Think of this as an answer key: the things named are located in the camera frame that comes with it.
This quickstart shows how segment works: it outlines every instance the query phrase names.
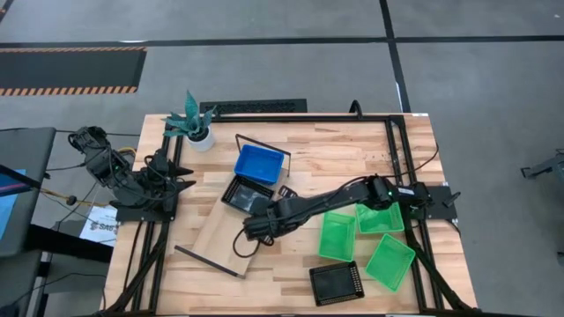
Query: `blue plastic bin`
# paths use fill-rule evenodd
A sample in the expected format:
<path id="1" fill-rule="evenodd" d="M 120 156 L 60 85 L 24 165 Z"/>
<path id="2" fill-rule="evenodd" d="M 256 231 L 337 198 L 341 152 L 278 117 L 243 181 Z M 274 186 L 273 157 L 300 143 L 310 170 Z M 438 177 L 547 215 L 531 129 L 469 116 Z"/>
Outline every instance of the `blue plastic bin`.
<path id="1" fill-rule="evenodd" d="M 284 154 L 244 144 L 235 164 L 235 173 L 272 185 L 278 181 Z"/>

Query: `green plastic basket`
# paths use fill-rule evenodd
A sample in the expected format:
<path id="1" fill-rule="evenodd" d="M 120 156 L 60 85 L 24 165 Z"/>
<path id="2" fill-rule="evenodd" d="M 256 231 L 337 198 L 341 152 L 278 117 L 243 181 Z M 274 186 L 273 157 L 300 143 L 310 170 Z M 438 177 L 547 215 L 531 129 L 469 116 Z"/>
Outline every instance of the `green plastic basket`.
<path id="1" fill-rule="evenodd" d="M 415 251 L 386 233 L 372 254 L 366 272 L 390 291 L 397 292 L 414 257 Z"/>
<path id="2" fill-rule="evenodd" d="M 319 256 L 350 262 L 354 257 L 356 218 L 327 212 L 319 239 Z"/>
<path id="3" fill-rule="evenodd" d="M 362 203 L 356 204 L 356 218 L 360 233 L 402 232 L 404 221 L 398 203 L 386 210 L 371 210 Z"/>

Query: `black tray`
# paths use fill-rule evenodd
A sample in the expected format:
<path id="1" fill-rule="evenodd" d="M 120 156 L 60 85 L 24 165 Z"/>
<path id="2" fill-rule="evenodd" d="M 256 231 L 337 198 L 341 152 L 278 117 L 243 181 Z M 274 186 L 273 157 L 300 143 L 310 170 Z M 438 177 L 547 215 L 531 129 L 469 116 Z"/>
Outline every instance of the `black tray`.
<path id="1" fill-rule="evenodd" d="M 309 278 L 317 306 L 364 297 L 359 269 L 355 261 L 310 269 Z"/>
<path id="2" fill-rule="evenodd" d="M 270 200 L 273 195 L 274 191 L 271 189 L 235 175 L 225 194 L 221 197 L 221 202 L 242 212 L 250 213 L 250 206 L 255 199 L 263 197 Z"/>

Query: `wooden table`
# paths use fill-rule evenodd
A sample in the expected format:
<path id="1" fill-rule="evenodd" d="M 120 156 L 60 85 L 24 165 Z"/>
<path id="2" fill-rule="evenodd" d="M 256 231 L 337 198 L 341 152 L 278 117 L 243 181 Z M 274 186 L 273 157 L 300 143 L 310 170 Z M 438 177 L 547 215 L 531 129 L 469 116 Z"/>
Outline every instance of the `wooden table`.
<path id="1" fill-rule="evenodd" d="M 145 117 L 134 168 L 143 157 L 160 147 L 165 115 Z M 413 163 L 419 166 L 431 158 L 435 140 L 428 116 L 404 116 Z M 235 134 L 239 133 L 292 153 L 292 171 L 286 185 L 300 195 L 316 195 L 355 176 L 391 174 L 390 151 L 384 124 L 380 122 L 291 122 L 213 123 L 217 143 L 207 152 L 193 151 L 184 141 L 181 166 L 195 170 L 186 179 L 196 180 L 193 188 L 180 194 L 176 220 L 170 226 L 163 270 L 158 313 L 416 313 L 417 300 L 411 271 L 398 293 L 387 291 L 364 273 L 367 261 L 382 235 L 357 235 L 355 260 L 366 297 L 336 305 L 316 307 L 308 269 L 333 263 L 317 255 L 321 217 L 312 217 L 296 232 L 277 240 L 273 247 L 261 247 L 246 279 L 229 276 L 174 250 L 190 248 L 217 198 L 229 181 L 238 157 Z M 397 150 L 404 154 L 398 131 Z M 174 147 L 169 157 L 172 158 Z M 440 185 L 445 181 L 439 156 L 417 172 L 419 181 Z M 456 231 L 442 220 L 427 221 L 437 269 L 463 301 L 476 305 L 464 251 Z M 137 223 L 122 225 L 108 272 L 106 296 L 113 303 L 122 292 Z M 137 243 L 130 278 L 139 261 L 143 232 Z M 394 234 L 399 239 L 403 233 Z M 433 295 L 421 266 L 427 305 Z M 147 307 L 152 272 L 144 287 L 141 307 Z"/>

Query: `concrete floor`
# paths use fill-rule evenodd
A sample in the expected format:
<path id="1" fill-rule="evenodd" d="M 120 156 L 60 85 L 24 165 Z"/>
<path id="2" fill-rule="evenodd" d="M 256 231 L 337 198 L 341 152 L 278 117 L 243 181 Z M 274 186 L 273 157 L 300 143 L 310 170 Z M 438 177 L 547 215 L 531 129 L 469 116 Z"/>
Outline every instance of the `concrete floor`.
<path id="1" fill-rule="evenodd" d="M 0 42 L 383 36 L 380 13 L 372 0 L 15 0 Z M 390 13 L 396 36 L 564 34 L 558 0 L 393 0 Z M 564 147 L 564 42 L 398 49 L 412 111 L 430 113 L 447 180 L 462 191 L 456 206 L 479 306 L 561 316 L 560 183 L 554 175 L 526 181 L 519 168 Z M 187 88 L 198 101 L 307 98 L 311 112 L 339 112 L 358 99 L 365 112 L 400 110 L 384 43 L 150 48 L 136 94 L 0 98 L 0 129 L 99 125 L 138 133 L 145 114 L 182 111 Z M 64 138 L 57 136 L 50 166 L 81 161 Z M 137 144 L 136 137 L 110 140 Z M 46 186 L 81 196 L 92 183 L 86 171 L 72 170 L 54 173 Z M 40 199 L 33 221 L 51 226 L 66 212 Z M 47 316 L 93 312 L 100 289 L 53 299 Z M 76 305 L 63 310 L 65 301 Z"/>

